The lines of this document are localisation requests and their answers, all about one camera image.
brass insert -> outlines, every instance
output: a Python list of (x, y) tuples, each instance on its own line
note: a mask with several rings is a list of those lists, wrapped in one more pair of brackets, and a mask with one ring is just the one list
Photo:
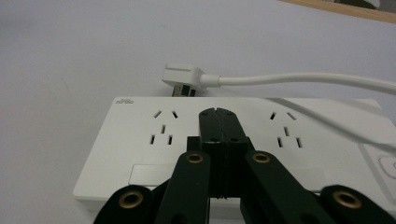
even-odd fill
[(253, 155), (253, 160), (259, 163), (267, 163), (270, 161), (270, 158), (264, 153), (256, 153)]
[(190, 154), (187, 156), (187, 161), (191, 163), (199, 163), (204, 160), (204, 157), (202, 157), (200, 154)]
[(143, 202), (143, 194), (137, 190), (130, 190), (120, 196), (119, 204), (122, 208), (135, 208)]
[(361, 200), (349, 192), (340, 190), (334, 192), (332, 196), (338, 203), (345, 207), (353, 209), (361, 207)]

white power strip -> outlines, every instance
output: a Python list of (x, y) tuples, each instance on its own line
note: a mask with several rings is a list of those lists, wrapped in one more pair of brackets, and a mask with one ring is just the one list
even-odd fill
[[(259, 98), (116, 98), (74, 189), (98, 211), (126, 185), (154, 188), (168, 179), (198, 114), (233, 111), (256, 150), (275, 155), (297, 180), (319, 192), (360, 191), (396, 217), (396, 128), (373, 100)], [(236, 218), (238, 200), (211, 200), (211, 216)]]

wooden edge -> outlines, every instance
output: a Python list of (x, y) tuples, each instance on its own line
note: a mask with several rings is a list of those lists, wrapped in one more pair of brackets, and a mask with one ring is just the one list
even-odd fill
[(360, 17), (374, 21), (385, 21), (390, 23), (396, 23), (396, 14), (391, 12), (378, 11), (378, 10), (362, 8), (362, 7), (347, 6), (338, 3), (325, 2), (322, 0), (280, 0), (280, 1), (288, 2), (300, 6), (305, 6), (305, 7), (313, 7), (330, 12), (336, 12), (344, 15)]

white plug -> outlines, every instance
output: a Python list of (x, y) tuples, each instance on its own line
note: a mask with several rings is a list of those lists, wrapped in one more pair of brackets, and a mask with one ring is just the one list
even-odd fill
[(163, 82), (174, 87), (173, 96), (191, 96), (191, 91), (219, 87), (219, 78), (220, 76), (205, 74), (199, 67), (181, 63), (167, 64), (163, 73)]

white power cord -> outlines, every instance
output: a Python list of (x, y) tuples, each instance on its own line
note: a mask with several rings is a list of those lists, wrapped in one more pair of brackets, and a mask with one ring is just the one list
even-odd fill
[(175, 63), (166, 65), (163, 81), (173, 87), (188, 86), (197, 91), (204, 91), (206, 87), (250, 86), (284, 82), (323, 82), (396, 95), (396, 82), (371, 77), (332, 73), (286, 73), (261, 77), (221, 77), (205, 74), (200, 68), (192, 65)]

